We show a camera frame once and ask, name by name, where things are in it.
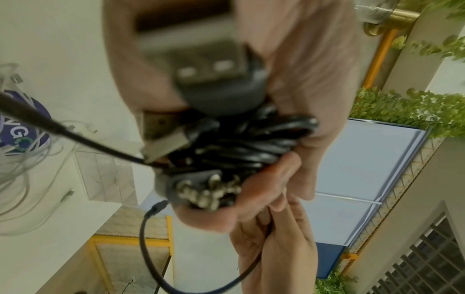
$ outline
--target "green plant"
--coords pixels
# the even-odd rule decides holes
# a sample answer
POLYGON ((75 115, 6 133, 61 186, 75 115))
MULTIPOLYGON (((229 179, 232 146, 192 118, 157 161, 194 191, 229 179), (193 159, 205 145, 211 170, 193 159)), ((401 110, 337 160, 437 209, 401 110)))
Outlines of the green plant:
POLYGON ((432 11, 450 9, 447 18, 465 19, 465 0, 406 0, 401 1, 399 8, 413 11, 432 11))
POLYGON ((407 37, 401 36, 392 41, 395 49, 409 48, 420 56, 438 55, 441 58, 452 57, 453 60, 465 62, 465 36, 451 35, 442 44, 433 44, 426 41, 412 41, 407 43, 407 37))
POLYGON ((465 137, 465 96, 415 89, 402 96, 394 91, 382 93, 376 88, 362 88, 351 117, 431 128, 433 138, 465 137))
POLYGON ((317 279, 315 283, 315 294, 351 294, 348 284, 357 282, 357 278, 348 278, 341 274, 338 269, 331 272, 328 279, 317 279))

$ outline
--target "logo sign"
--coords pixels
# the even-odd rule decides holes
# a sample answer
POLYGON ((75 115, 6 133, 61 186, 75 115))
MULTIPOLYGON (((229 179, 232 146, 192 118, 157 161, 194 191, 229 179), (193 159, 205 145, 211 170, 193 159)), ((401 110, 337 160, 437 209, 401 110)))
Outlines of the logo sign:
MULTIPOLYGON (((17 101, 34 106, 35 109, 41 114, 50 117, 47 109, 40 104, 37 100, 28 97, 26 94, 20 94, 16 91, 3 90, 17 101)), ((50 139, 49 134, 43 133, 41 130, 19 122, 13 118, 0 115, 0 147, 7 145, 14 146, 15 149, 8 152, 6 155, 18 155, 26 152, 31 145, 34 146, 30 151, 36 150, 46 144, 50 139)))

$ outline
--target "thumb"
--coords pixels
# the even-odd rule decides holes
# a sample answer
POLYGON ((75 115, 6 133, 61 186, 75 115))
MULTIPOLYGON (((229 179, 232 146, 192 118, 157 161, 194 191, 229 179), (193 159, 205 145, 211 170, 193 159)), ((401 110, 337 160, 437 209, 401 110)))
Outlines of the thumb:
POLYGON ((273 223, 278 235, 296 235, 302 234, 302 231, 297 224, 297 221, 292 213, 289 203, 286 203, 286 206, 283 210, 277 212, 271 210, 271 216, 273 217, 273 223))

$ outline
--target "hand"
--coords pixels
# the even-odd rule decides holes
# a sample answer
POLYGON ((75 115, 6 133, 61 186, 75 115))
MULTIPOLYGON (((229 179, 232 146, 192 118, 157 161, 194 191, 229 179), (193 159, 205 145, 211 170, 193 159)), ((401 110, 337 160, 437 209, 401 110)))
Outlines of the hand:
MULTIPOLYGON (((187 0, 171 0, 182 5, 187 0)), ((170 77, 144 60, 135 45, 137 15, 167 1, 106 0, 104 35, 109 64, 123 100, 137 113, 182 111, 170 77)), ((243 186, 234 207, 214 213, 175 207, 186 224, 230 232, 266 206, 280 211, 288 195, 314 198, 318 166, 343 129, 358 84, 358 31, 350 0, 236 0, 244 42, 263 59, 269 73, 268 93, 281 114, 307 114, 320 129, 281 160, 243 186)))
POLYGON ((309 294, 315 287, 318 253, 300 200, 290 197, 281 212, 265 208, 230 234, 243 273, 262 252, 262 261, 242 282, 244 294, 309 294), (266 236, 269 226, 273 229, 266 236))

